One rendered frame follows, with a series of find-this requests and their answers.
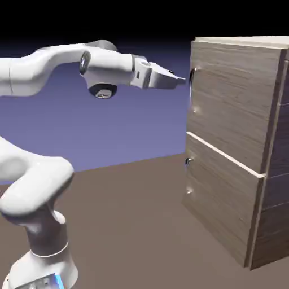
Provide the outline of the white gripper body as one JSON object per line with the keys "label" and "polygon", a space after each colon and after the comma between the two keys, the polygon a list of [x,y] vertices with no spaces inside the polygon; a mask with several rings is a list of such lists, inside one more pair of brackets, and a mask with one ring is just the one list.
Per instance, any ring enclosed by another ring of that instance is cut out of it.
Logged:
{"label": "white gripper body", "polygon": [[151,74],[149,88],[174,89],[178,85],[178,77],[160,65],[150,62]]}

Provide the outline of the grey wood cabinet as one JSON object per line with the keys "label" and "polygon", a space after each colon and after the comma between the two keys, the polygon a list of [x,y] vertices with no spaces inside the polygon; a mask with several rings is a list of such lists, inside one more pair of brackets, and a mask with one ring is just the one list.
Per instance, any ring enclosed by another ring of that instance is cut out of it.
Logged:
{"label": "grey wood cabinet", "polygon": [[284,60],[271,108],[265,154],[265,179],[247,268],[257,269],[289,256],[289,37],[198,37],[193,41],[283,50]]}

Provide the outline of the large grey wood cabinet door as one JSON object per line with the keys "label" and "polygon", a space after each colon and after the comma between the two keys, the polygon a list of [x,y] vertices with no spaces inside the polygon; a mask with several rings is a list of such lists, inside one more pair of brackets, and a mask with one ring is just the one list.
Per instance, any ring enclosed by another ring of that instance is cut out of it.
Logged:
{"label": "large grey wood cabinet door", "polygon": [[283,60],[281,48],[193,41],[187,130],[263,173]]}

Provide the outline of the small grey wood cabinet door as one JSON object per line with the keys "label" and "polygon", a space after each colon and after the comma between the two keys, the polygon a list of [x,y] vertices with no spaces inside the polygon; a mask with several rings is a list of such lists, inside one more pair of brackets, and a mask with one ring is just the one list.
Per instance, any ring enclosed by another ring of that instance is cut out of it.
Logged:
{"label": "small grey wood cabinet door", "polygon": [[186,158],[194,192],[184,205],[243,267],[248,266],[264,174],[227,156],[192,132]]}

